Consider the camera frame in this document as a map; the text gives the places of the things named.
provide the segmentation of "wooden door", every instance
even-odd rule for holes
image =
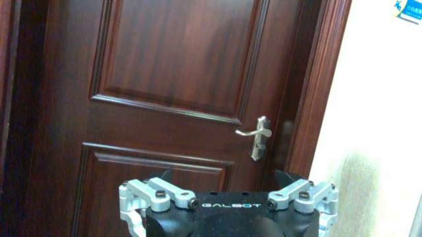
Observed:
[[[198,191],[261,188],[302,0],[51,0],[26,236],[127,236],[118,186],[174,168]]]

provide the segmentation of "textured wall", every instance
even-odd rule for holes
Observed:
[[[354,0],[315,159],[339,186],[334,237],[409,236],[422,194],[422,26]]]

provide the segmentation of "silver metal bracket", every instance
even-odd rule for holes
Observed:
[[[273,210],[285,210],[289,203],[299,196],[299,192],[309,190],[311,184],[307,180],[299,179],[286,188],[269,193],[267,207]]]
[[[251,149],[251,158],[254,161],[261,160],[265,156],[266,151],[266,141],[271,137],[273,132],[270,130],[270,121],[266,116],[258,118],[257,130],[253,132],[242,132],[237,130],[237,134],[241,136],[255,136],[253,149]]]
[[[298,180],[279,191],[270,192],[267,207],[271,210],[285,210],[294,201],[294,208],[303,214],[319,212],[319,235],[329,237],[331,226],[338,215],[338,189],[326,182],[317,186],[307,180]]]
[[[173,185],[161,178],[153,178],[148,180],[148,185],[155,190],[165,190],[170,195],[177,207],[183,209],[195,209],[198,206],[198,200],[195,193],[191,190],[185,190]]]
[[[134,237],[147,235],[142,218],[146,217],[148,207],[154,212],[165,212],[170,209],[170,200],[175,202],[177,207],[185,209],[195,209],[198,205],[191,190],[181,189],[161,178],[153,178],[146,182],[134,179],[119,186],[120,219],[127,222]]]

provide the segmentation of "screw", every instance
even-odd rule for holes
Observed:
[[[309,192],[299,192],[299,198],[303,200],[310,200],[310,193]]]
[[[198,207],[198,199],[191,199],[189,207],[191,210],[195,210],[195,208]]]
[[[165,198],[166,197],[166,191],[165,190],[158,190],[157,191],[157,198]]]
[[[275,210],[277,209],[277,202],[273,199],[269,199],[269,201],[266,202],[266,206],[270,210]]]

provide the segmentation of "lever handle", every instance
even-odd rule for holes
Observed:
[[[273,132],[271,132],[271,130],[270,129],[266,129],[266,128],[262,128],[262,129],[259,129],[259,130],[255,130],[255,131],[253,131],[253,132],[242,132],[241,130],[237,130],[235,131],[237,132],[237,134],[239,134],[241,136],[255,136],[255,135],[263,135],[263,136],[266,136],[266,137],[270,137],[271,135],[273,135]]]
[[[251,132],[242,132],[241,130],[235,131],[241,136],[255,136],[253,149],[251,149],[251,158],[258,161],[265,156],[266,150],[266,141],[267,138],[273,135],[270,130],[270,121],[266,116],[258,118],[257,130]]]

